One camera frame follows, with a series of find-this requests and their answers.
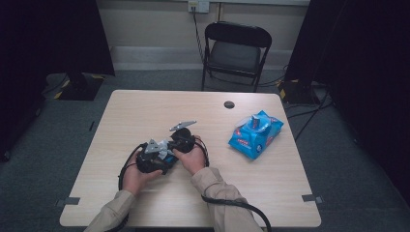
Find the sleeve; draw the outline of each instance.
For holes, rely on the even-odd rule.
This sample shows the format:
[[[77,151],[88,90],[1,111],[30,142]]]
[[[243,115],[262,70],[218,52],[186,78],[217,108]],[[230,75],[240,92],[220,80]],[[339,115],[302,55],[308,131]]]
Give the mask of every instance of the sleeve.
[[[107,231],[115,228],[126,217],[134,201],[135,197],[129,191],[118,191],[115,198],[102,207],[84,231]]]
[[[192,176],[191,183],[204,196],[237,200],[248,203],[238,189],[228,185],[216,168],[205,167]],[[235,206],[208,204],[211,219],[216,232],[225,231],[262,231],[256,223],[251,211]]]

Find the person's right hand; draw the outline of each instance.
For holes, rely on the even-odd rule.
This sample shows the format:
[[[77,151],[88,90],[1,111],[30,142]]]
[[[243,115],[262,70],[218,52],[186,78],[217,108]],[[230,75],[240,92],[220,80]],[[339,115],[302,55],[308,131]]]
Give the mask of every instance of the person's right hand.
[[[196,142],[201,143],[201,137],[195,135]],[[188,153],[182,153],[176,149],[173,149],[172,152],[175,154],[182,165],[189,171],[189,173],[193,176],[196,172],[201,170],[205,167],[205,156],[202,152],[202,149],[198,145],[193,145],[193,148]]]

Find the tape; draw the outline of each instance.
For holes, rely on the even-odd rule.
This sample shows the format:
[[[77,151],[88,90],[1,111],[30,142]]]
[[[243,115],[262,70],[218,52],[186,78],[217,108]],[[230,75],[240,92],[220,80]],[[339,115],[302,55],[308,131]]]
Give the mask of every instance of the tape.
[[[78,205],[79,197],[67,197],[64,200],[58,200],[55,202],[55,206],[64,207],[65,205]]]
[[[304,202],[314,201],[316,202],[316,204],[321,204],[325,202],[322,196],[314,196],[313,194],[302,195],[302,199],[304,200]]]

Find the wall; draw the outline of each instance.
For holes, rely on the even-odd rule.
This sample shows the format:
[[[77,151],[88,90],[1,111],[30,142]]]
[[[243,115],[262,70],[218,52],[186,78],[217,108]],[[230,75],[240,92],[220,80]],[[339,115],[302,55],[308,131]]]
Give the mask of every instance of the wall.
[[[187,2],[101,0],[98,4],[110,46],[197,49]],[[196,14],[196,21],[202,42],[205,27],[219,17],[260,26],[274,39],[272,52],[290,57],[306,10],[307,6],[211,3],[210,12]]]

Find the packaging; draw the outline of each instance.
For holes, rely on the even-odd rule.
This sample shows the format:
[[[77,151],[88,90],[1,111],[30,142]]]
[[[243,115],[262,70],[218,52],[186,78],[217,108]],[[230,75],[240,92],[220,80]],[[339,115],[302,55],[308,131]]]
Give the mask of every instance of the packaging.
[[[237,125],[229,145],[255,160],[274,141],[282,126],[283,122],[261,110]]]

